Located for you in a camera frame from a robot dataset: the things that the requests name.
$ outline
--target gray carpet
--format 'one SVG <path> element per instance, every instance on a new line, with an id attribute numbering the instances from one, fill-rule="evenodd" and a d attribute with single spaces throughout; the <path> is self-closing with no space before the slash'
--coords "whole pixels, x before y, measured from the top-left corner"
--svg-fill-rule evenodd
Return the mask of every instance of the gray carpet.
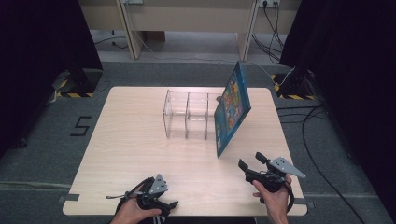
<path id="1" fill-rule="evenodd" d="M 0 223 L 107 223 L 111 217 L 68 217 L 62 197 L 68 193 L 111 87 L 209 86 L 222 87 L 233 65 L 173 63 L 103 63 L 104 74 L 92 98 L 58 98 L 36 121 L 25 148 L 11 149 L 0 160 Z M 289 68 L 266 66 L 270 74 Z M 276 97 L 271 79 L 255 65 L 245 65 L 249 87 L 269 88 L 274 97 L 294 164 L 307 179 L 301 186 L 309 211 L 290 217 L 290 223 L 360 223 L 347 204 L 324 180 L 315 164 L 356 209 L 365 223 L 392 223 L 362 169 L 348 157 L 325 108 L 302 121 L 318 99 L 284 100 Z M 75 125 L 90 126 L 84 136 Z M 259 217 L 258 223 L 269 223 Z"/>

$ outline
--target electrical socket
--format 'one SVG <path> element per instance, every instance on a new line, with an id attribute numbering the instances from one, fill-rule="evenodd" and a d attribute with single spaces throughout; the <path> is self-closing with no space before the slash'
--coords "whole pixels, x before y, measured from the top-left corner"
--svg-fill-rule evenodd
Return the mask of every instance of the electrical socket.
<path id="1" fill-rule="evenodd" d="M 259 7 L 263 7 L 264 1 L 267 2 L 267 7 L 275 7 L 274 3 L 280 4 L 280 0 L 260 0 Z"/>

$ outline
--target acrylic divider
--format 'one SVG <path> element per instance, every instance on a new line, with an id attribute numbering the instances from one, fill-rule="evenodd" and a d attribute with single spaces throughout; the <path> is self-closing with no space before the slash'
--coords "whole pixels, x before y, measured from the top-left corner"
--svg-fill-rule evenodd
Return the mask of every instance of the acrylic divider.
<path id="1" fill-rule="evenodd" d="M 167 138 L 216 139 L 214 114 L 221 93 L 169 91 L 163 106 Z"/>

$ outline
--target table top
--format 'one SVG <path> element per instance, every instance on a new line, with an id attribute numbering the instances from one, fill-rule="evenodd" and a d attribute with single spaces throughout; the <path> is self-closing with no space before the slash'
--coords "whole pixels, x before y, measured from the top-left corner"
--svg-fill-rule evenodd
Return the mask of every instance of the table top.
<path id="1" fill-rule="evenodd" d="M 160 201 L 179 201 L 170 216 L 255 217 L 265 206 L 252 196 L 256 190 L 238 167 L 242 159 L 255 171 L 266 170 L 255 154 L 269 159 L 284 157 L 292 163 L 271 93 L 248 88 L 251 110 L 222 155 L 216 141 L 167 138 L 163 106 L 167 91 L 222 94 L 223 88 L 114 87 L 93 131 L 69 194 L 67 215 L 114 215 L 122 195 L 147 177 L 161 174 L 169 190 Z M 303 198 L 292 176 L 295 198 Z M 295 204 L 290 216 L 306 213 Z"/>

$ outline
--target colorful book cover illustration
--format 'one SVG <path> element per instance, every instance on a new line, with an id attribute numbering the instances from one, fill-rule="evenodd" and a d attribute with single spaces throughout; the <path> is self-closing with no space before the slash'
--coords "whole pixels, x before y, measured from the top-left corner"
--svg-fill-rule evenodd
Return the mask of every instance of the colorful book cover illustration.
<path id="1" fill-rule="evenodd" d="M 245 72 L 241 62 L 238 62 L 215 111 L 218 157 L 227 147 L 250 109 Z"/>

